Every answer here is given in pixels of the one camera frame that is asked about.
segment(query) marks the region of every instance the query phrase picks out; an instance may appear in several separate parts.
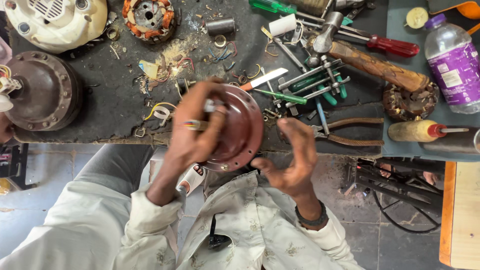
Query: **black bracelet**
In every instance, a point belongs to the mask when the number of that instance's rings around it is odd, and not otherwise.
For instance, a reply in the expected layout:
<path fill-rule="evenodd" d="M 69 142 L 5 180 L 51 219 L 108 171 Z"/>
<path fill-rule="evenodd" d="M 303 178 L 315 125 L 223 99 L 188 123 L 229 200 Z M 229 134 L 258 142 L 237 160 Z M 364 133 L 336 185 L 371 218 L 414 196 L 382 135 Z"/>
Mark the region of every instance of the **black bracelet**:
<path fill-rule="evenodd" d="M 318 225 L 322 224 L 325 220 L 328 219 L 327 211 L 325 209 L 325 204 L 323 202 L 321 202 L 320 200 L 318 200 L 318 202 L 320 203 L 320 206 L 322 207 L 322 214 L 315 221 L 309 221 L 309 220 L 304 219 L 300 215 L 299 208 L 295 206 L 295 214 L 297 214 L 297 218 L 299 219 L 299 221 L 301 223 L 303 223 L 305 225 L 308 225 L 308 226 L 318 226 Z"/>

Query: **white shirt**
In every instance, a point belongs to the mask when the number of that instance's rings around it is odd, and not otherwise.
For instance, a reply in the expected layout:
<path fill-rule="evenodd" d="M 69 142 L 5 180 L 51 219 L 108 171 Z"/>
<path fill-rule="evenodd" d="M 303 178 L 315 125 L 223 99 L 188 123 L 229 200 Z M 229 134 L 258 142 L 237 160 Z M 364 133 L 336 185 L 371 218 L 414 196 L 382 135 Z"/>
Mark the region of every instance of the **white shirt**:
<path fill-rule="evenodd" d="M 329 209 L 324 228 L 307 230 L 296 218 L 293 200 L 276 188 L 258 186 L 257 177 L 256 172 L 239 176 L 207 199 L 178 261 L 167 239 L 182 205 L 178 194 L 160 207 L 146 198 L 149 185 L 130 199 L 95 183 L 70 182 L 45 223 L 0 260 L 0 269 L 363 269 Z M 232 242 L 209 250 L 214 214 L 215 234 Z"/>

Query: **white sandal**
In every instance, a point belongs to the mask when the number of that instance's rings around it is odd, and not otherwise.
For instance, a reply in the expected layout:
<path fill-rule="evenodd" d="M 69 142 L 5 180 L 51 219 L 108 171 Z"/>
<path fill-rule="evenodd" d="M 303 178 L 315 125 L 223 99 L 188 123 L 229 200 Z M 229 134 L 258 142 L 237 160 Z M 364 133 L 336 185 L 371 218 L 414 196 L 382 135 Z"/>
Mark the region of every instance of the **white sandal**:
<path fill-rule="evenodd" d="M 195 170 L 194 168 L 198 166 L 199 169 L 202 169 L 203 171 L 203 175 L 199 175 L 197 170 Z M 203 184 L 204 180 L 205 180 L 205 176 L 207 175 L 207 172 L 205 171 L 205 168 L 198 165 L 198 164 L 194 164 L 187 172 L 187 174 L 185 175 L 185 177 L 183 177 L 182 180 L 180 180 L 179 184 L 182 182 L 182 181 L 187 181 L 187 183 L 190 185 L 190 190 L 188 191 L 187 193 L 187 196 L 192 193 L 192 191 L 194 189 L 196 189 L 198 186 L 200 186 L 201 184 Z"/>

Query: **purple bottle cap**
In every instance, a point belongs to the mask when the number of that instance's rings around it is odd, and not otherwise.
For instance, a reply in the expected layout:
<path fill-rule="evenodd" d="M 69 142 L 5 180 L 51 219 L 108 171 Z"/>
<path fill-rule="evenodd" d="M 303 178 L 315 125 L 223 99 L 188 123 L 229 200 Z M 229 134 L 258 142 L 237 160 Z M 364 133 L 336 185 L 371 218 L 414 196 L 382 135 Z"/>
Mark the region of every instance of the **purple bottle cap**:
<path fill-rule="evenodd" d="M 445 17 L 445 15 L 443 13 L 440 13 L 439 15 L 433 17 L 432 19 L 429 19 L 425 23 L 425 28 L 430 29 L 430 28 L 434 27 L 435 25 L 443 23 L 446 20 L 447 20 L 447 17 Z"/>

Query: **red screwdriver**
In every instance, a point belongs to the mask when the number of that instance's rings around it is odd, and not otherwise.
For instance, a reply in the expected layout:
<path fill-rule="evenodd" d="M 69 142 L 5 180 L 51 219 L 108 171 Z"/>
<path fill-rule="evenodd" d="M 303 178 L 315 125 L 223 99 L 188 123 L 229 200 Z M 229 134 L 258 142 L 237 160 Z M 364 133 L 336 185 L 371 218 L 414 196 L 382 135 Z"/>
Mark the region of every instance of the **red screwdriver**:
<path fill-rule="evenodd" d="M 316 25 L 312 24 L 309 22 L 304 22 L 297 20 L 297 22 L 301 22 L 304 25 L 311 26 L 311 27 L 317 27 L 317 28 L 322 28 L 321 25 Z M 412 57 L 418 54 L 420 51 L 420 47 L 417 44 L 410 43 L 410 42 L 405 42 L 405 41 L 400 41 L 400 40 L 395 40 L 395 39 L 389 39 L 386 37 L 379 37 L 378 35 L 370 35 L 370 37 L 364 37 L 361 35 L 357 35 L 354 33 L 346 32 L 346 31 L 337 31 L 337 33 L 341 35 L 346 35 L 349 37 L 354 37 L 358 38 L 361 40 L 367 41 L 367 46 L 370 48 L 379 48 L 386 50 L 388 52 L 394 53 L 396 55 L 400 55 L 403 57 Z"/>

